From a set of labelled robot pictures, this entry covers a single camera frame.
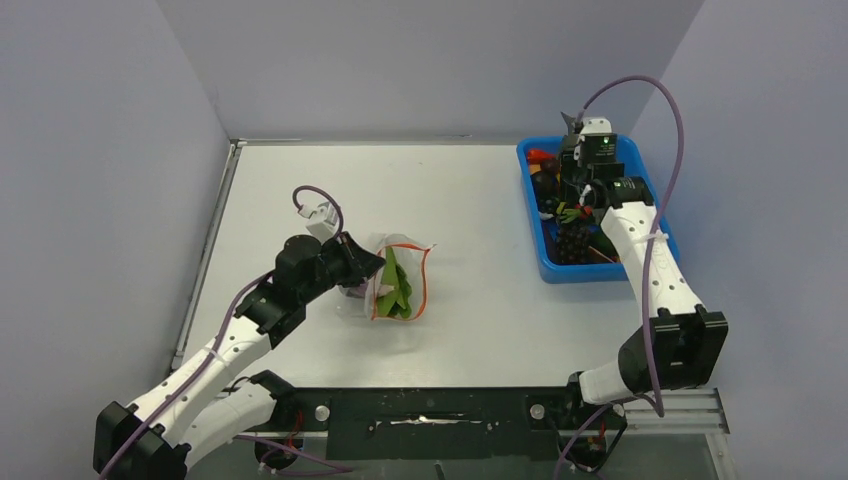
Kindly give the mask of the purple eggplant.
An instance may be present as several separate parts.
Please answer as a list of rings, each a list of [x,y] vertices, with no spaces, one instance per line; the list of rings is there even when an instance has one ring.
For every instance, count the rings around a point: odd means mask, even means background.
[[[362,299],[366,296],[367,288],[368,285],[363,283],[355,287],[340,287],[340,291],[347,298]]]

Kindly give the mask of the clear zip bag orange zipper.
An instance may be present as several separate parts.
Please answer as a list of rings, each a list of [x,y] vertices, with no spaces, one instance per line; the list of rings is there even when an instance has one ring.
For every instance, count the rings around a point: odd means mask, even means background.
[[[413,322],[428,304],[427,261],[434,246],[404,234],[372,234],[365,248],[385,261],[385,265],[365,283],[340,290],[337,307],[341,317]]]

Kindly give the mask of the dark purple plum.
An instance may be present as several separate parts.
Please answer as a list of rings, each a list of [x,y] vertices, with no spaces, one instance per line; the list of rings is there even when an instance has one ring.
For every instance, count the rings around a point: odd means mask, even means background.
[[[537,171],[530,176],[532,189],[537,198],[557,198],[559,181],[557,177],[546,171]]]

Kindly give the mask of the green leafy vegetable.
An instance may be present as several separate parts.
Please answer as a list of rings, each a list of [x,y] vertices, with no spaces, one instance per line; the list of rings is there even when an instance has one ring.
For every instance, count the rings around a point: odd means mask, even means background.
[[[412,286],[393,247],[384,249],[386,264],[380,277],[375,301],[376,316],[395,320],[412,317]]]

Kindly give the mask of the grey fish toy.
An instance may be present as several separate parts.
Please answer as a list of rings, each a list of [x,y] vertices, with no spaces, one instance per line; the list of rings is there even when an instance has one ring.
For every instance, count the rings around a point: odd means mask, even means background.
[[[571,116],[563,111],[560,112],[560,115],[566,124],[566,136],[578,136],[584,126],[582,116],[580,114]]]

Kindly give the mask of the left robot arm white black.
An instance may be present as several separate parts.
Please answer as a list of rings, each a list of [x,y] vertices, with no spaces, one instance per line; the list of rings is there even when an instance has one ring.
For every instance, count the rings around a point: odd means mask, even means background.
[[[320,242],[289,238],[274,268],[229,305],[218,333],[168,378],[128,405],[98,415],[93,467],[102,479],[183,479],[202,458],[270,420],[292,387],[264,371],[224,398],[223,390],[291,334],[324,293],[371,279],[384,258],[348,233]]]

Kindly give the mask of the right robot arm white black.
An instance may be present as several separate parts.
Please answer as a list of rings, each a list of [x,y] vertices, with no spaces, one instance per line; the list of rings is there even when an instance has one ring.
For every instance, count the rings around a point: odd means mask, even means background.
[[[650,187],[625,174],[616,147],[612,133],[579,135],[575,177],[624,268],[641,324],[612,361],[577,375],[579,389],[563,398],[562,411],[578,427],[597,419],[604,403],[706,384],[729,331],[723,313],[709,310],[684,278]]]

